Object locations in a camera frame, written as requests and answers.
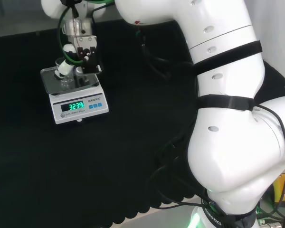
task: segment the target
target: scale display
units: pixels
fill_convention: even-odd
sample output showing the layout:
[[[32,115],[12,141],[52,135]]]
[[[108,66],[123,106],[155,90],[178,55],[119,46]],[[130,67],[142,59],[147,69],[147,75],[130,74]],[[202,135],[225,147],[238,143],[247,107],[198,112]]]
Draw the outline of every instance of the scale display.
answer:
[[[66,111],[72,111],[72,110],[79,109],[79,108],[84,108],[84,107],[85,107],[85,105],[84,105],[83,101],[76,101],[76,102],[73,102],[73,103],[68,103],[68,104],[61,105],[61,110],[63,112],[66,112]]]

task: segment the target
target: black strap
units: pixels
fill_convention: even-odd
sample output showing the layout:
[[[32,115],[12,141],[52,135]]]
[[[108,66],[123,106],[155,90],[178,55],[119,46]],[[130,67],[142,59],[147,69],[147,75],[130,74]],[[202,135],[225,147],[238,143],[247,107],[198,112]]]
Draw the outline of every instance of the black strap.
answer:
[[[198,62],[194,65],[195,73],[200,75],[207,71],[216,69],[218,67],[227,65],[239,61],[241,59],[247,58],[249,56],[261,53],[262,45],[260,41],[254,41],[242,46],[236,47],[229,51],[217,54],[213,57],[207,58],[203,61]]]
[[[199,108],[230,108],[241,111],[253,110],[252,98],[227,95],[206,95],[198,98]]]

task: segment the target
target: electronic scale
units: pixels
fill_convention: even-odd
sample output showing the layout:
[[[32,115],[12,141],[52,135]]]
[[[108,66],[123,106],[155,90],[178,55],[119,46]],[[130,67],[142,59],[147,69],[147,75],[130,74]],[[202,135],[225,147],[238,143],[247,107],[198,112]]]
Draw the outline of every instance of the electronic scale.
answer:
[[[43,69],[40,74],[49,96],[56,124],[82,121],[84,118],[109,112],[104,91],[96,74],[83,75],[85,85],[63,89],[53,76],[57,67]]]

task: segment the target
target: gray wall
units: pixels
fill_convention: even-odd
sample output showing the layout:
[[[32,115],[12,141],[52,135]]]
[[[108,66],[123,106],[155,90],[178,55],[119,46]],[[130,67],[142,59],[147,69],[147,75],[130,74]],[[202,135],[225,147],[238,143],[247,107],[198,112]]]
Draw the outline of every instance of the gray wall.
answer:
[[[56,26],[57,21],[43,12],[40,0],[0,0],[0,37]]]
[[[263,59],[285,77],[285,0],[246,0]]]

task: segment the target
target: table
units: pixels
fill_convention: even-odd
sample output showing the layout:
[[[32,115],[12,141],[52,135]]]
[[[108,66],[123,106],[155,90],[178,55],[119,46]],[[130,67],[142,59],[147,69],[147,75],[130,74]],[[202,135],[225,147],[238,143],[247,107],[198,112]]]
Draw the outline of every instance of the table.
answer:
[[[160,205],[154,191],[146,194],[145,181],[156,169],[155,151],[196,112],[195,75],[184,67],[167,84],[157,79],[136,29],[122,20],[99,24],[99,79],[110,113],[62,125],[54,124],[39,76],[61,56],[55,30],[0,38],[0,228],[110,226]],[[190,58],[185,42],[177,42],[183,36],[175,22],[146,34],[154,54]],[[266,65],[256,101],[285,95],[284,86]],[[185,163],[176,169],[191,178]],[[193,196],[166,176],[159,182],[170,197]]]

